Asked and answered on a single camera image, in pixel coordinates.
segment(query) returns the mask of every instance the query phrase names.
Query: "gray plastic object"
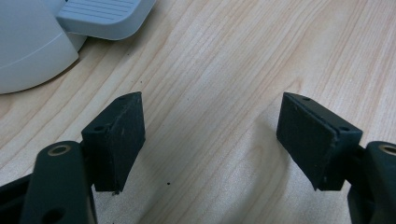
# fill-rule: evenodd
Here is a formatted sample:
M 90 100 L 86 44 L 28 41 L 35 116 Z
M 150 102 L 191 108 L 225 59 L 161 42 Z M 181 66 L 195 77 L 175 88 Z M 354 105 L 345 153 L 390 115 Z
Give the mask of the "gray plastic object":
M 68 0 L 57 15 L 66 32 L 120 40 L 133 35 L 155 0 Z

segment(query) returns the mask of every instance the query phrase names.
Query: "wood grain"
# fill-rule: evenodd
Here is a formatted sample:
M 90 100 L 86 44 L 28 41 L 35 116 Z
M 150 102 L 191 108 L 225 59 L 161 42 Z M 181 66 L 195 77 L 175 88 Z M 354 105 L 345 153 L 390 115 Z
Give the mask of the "wood grain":
M 142 91 L 147 142 L 124 192 L 95 194 L 100 223 L 350 223 L 349 185 L 313 191 L 276 141 L 281 95 L 327 106 L 363 146 L 396 142 L 395 12 L 392 0 L 158 0 L 136 35 L 90 38 L 56 78 L 0 95 L 0 185 Z

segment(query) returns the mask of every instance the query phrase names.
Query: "wooden table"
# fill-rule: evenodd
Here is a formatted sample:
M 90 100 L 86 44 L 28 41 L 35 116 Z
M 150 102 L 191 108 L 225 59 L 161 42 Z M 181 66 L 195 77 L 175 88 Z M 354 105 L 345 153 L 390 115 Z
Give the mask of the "wooden table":
M 67 71 L 0 96 L 0 185 L 142 91 L 147 141 L 124 192 L 95 194 L 100 223 L 349 223 L 349 185 L 314 191 L 276 141 L 282 93 L 365 146 L 396 142 L 395 87 L 393 0 L 158 0 L 136 35 L 90 38 Z

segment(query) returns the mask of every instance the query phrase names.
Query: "stapler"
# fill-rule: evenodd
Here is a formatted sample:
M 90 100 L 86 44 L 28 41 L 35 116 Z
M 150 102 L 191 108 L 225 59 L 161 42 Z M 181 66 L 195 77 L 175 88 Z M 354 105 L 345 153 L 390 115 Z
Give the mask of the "stapler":
M 134 34 L 155 0 L 13 0 L 0 3 L 0 93 L 22 91 L 78 58 L 87 36 Z

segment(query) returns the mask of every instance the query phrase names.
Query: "wooden surface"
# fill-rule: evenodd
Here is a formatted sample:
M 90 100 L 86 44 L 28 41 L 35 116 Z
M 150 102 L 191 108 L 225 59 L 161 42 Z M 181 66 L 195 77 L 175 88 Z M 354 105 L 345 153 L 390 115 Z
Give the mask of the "wooden surface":
M 142 91 L 147 142 L 124 192 L 95 194 L 100 223 L 350 223 L 349 185 L 314 192 L 276 141 L 283 91 L 364 130 L 363 146 L 396 142 L 393 0 L 158 0 L 136 35 L 79 54 L 0 96 L 0 185 Z

